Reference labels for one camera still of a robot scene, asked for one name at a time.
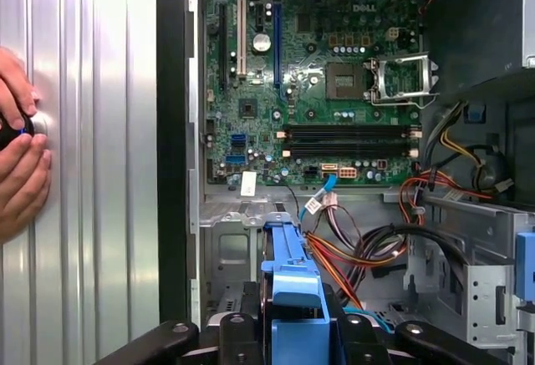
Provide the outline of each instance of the finger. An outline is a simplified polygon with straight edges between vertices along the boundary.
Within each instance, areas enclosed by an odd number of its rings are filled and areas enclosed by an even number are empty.
[[[0,79],[0,112],[3,117],[9,123],[12,129],[24,128],[23,116],[20,114],[20,110],[17,107],[15,98],[11,94],[6,83]]]
[[[50,151],[45,150],[35,171],[32,173],[26,184],[15,194],[15,196],[5,205],[6,213],[20,214],[29,206],[33,205],[39,193],[45,186],[50,172]]]
[[[52,179],[52,173],[49,171],[47,174],[47,179],[44,182],[43,188],[39,191],[38,195],[35,197],[33,202],[24,209],[20,215],[18,215],[17,223],[21,225],[21,228],[27,225],[33,218],[39,213],[43,208],[44,203],[48,198],[48,193],[50,192],[50,181]]]
[[[32,143],[30,134],[21,134],[0,150],[0,183],[13,171]]]
[[[17,163],[9,175],[0,183],[0,203],[7,202],[23,185],[26,184],[32,173],[42,160],[44,146],[47,138],[42,135],[33,137],[29,150]]]
[[[24,113],[28,116],[37,113],[33,101],[33,86],[29,83],[17,59],[6,50],[0,51],[0,78],[11,90]]]

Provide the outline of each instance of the blue pcie slot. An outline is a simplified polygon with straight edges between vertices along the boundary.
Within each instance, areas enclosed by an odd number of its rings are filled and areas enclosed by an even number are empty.
[[[245,165],[245,155],[228,155],[225,158],[228,165]]]
[[[281,71],[281,52],[283,51],[282,9],[281,3],[273,4],[273,85],[279,90],[283,78],[283,72]]]

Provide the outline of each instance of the blue plastic bracket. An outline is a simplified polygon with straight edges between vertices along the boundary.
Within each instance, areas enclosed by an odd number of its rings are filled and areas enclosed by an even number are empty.
[[[313,319],[272,320],[272,364],[329,363],[329,311],[319,270],[308,257],[305,240],[292,224],[269,225],[273,261],[262,271],[273,274],[273,305],[315,309]]]
[[[535,301],[535,233],[518,233],[515,255],[515,295]]]

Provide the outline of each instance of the white label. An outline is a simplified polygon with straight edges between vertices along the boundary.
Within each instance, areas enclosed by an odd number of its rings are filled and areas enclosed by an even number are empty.
[[[244,171],[242,173],[242,196],[254,196],[257,189],[257,172]]]
[[[459,190],[451,190],[450,192],[448,192],[446,195],[444,195],[444,198],[445,200],[454,200],[454,201],[458,201],[458,200],[461,200],[461,198],[465,196],[465,193],[462,192],[462,191],[459,191]]]
[[[375,13],[377,9],[374,4],[354,4],[353,11],[356,13]]]
[[[313,215],[321,209],[322,205],[315,198],[310,198],[304,207],[308,210],[310,215]]]

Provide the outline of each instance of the sticker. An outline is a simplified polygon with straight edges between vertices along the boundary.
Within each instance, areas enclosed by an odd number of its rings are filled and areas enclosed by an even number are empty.
[[[451,190],[450,192],[448,192],[446,195],[444,195],[444,200],[453,200],[453,201],[458,201],[458,200],[461,200],[461,198],[465,196],[465,193],[463,191],[459,191],[459,190]]]
[[[306,210],[308,210],[308,213],[310,213],[310,215],[313,215],[321,209],[322,205],[315,198],[310,198],[310,200],[305,204],[304,207],[306,208]]]
[[[244,171],[242,173],[242,192],[241,196],[254,196],[257,189],[257,172]]]

